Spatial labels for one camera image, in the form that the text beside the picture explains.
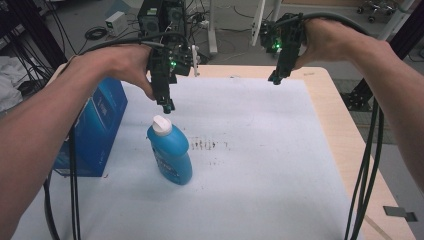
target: blue bottle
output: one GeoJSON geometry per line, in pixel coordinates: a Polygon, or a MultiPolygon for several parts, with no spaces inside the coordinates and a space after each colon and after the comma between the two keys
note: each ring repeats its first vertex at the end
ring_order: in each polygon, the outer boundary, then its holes
{"type": "Polygon", "coordinates": [[[187,138],[171,121],[160,115],[147,130],[159,170],[169,181],[184,185],[193,174],[187,138]]]}

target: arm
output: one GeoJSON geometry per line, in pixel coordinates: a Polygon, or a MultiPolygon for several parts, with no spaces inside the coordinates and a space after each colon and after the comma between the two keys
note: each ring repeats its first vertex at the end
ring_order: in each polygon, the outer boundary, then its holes
{"type": "Polygon", "coordinates": [[[0,239],[13,235],[21,215],[42,186],[75,118],[106,76],[141,87],[150,48],[100,49],[74,58],[49,86],[0,120],[0,239]]]}
{"type": "Polygon", "coordinates": [[[383,110],[412,177],[424,191],[424,77],[401,61],[385,41],[340,23],[306,23],[307,50],[299,68],[312,61],[349,61],[364,76],[383,110]]]}

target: hand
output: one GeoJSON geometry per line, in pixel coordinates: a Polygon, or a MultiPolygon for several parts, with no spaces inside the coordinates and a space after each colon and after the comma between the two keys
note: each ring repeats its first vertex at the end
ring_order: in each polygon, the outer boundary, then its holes
{"type": "Polygon", "coordinates": [[[88,53],[96,57],[111,57],[107,75],[140,87],[151,100],[153,89],[146,77],[146,66],[151,48],[146,45],[116,45],[88,53]]]}
{"type": "Polygon", "coordinates": [[[297,59],[295,69],[314,61],[350,61],[356,47],[367,47],[370,41],[375,41],[340,22],[331,20],[306,20],[305,29],[306,51],[297,59]]]}

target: wooden table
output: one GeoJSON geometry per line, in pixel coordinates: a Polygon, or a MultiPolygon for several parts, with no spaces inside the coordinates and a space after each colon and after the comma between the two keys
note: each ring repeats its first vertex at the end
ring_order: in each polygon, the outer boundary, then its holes
{"type": "MultiPolygon", "coordinates": [[[[273,66],[201,65],[202,77],[268,79],[273,66]]],[[[365,143],[347,111],[334,83],[323,68],[304,67],[288,80],[304,80],[328,140],[349,198],[352,197],[365,143]]],[[[362,225],[366,239],[415,239],[403,218],[386,216],[383,206],[398,206],[386,182],[377,174],[367,214],[362,225]]]]}

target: finger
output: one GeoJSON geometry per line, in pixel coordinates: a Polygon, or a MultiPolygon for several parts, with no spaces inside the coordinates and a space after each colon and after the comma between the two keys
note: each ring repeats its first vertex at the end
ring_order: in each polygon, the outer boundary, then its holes
{"type": "Polygon", "coordinates": [[[144,91],[148,98],[150,98],[151,100],[155,100],[152,85],[147,80],[146,75],[140,75],[139,80],[136,81],[136,85],[144,91]]]}

